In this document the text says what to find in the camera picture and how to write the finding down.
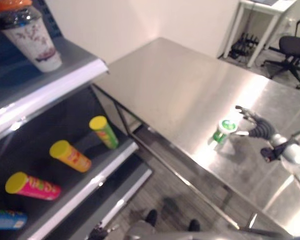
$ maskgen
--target power outlet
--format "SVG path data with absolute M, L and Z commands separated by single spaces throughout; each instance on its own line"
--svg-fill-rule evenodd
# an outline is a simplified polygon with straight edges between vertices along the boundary
M 294 18 L 288 17 L 286 19 L 286 26 L 291 28 L 295 24 L 296 20 Z

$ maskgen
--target shelf edge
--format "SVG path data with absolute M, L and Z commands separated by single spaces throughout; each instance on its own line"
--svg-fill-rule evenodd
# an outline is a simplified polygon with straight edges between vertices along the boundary
M 28 122 L 27 116 L 86 84 L 107 70 L 105 63 L 97 58 L 16 102 L 2 107 L 0 109 L 0 135 L 7 135 L 17 130 Z
M 112 218 L 127 204 L 127 202 L 130 200 L 130 198 L 137 192 L 137 190 L 145 183 L 145 181 L 150 177 L 152 174 L 152 170 L 148 169 L 142 177 L 130 188 L 129 191 L 126 192 L 126 194 L 121 198 L 114 208 L 111 209 L 111 211 L 104 216 L 102 219 L 102 224 L 101 227 L 105 227 L 111 220 Z
M 111 164 L 105 167 L 102 172 L 90 180 L 90 182 L 80 190 L 70 201 L 60 208 L 53 217 L 46 221 L 39 229 L 37 229 L 29 240 L 41 240 L 50 233 L 64 218 L 66 218 L 72 210 L 74 210 L 82 201 L 84 201 L 93 191 L 101 187 L 107 177 L 113 173 L 131 154 L 137 149 L 138 145 L 133 142 L 120 155 L 118 155 Z

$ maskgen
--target metal shelf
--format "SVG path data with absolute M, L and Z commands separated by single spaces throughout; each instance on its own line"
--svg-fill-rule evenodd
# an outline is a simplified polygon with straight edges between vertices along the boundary
M 104 186 L 80 205 L 47 240 L 78 240 L 85 237 L 100 222 L 104 227 L 122 209 L 152 171 L 136 155 L 131 156 Z
M 41 73 L 22 55 L 0 62 L 0 139 L 108 70 L 101 59 L 63 37 L 53 42 L 62 59 L 55 71 Z
M 79 173 L 56 161 L 46 171 L 47 176 L 55 176 L 62 189 L 61 196 L 54 201 L 45 201 L 24 196 L 13 196 L 21 201 L 22 211 L 28 215 L 27 224 L 17 231 L 1 231 L 0 239 L 43 239 L 62 222 L 93 191 L 103 185 L 106 179 L 138 149 L 137 144 L 123 133 L 113 128 L 119 146 L 107 149 L 94 132 L 89 133 L 74 146 L 88 156 L 92 167 L 87 173 Z

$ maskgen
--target blue can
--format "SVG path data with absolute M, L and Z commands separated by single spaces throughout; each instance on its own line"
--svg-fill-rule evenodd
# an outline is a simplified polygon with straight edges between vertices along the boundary
M 0 230 L 17 230 L 27 222 L 27 215 L 19 211 L 0 210 Z

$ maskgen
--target black shoe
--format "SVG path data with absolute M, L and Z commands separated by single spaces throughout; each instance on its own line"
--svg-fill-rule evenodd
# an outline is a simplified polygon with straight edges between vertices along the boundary
M 152 209 L 145 218 L 145 221 L 150 224 L 152 227 L 156 225 L 158 212 L 155 209 Z
M 188 232 L 200 232 L 200 222 L 197 219 L 192 219 L 189 227 Z

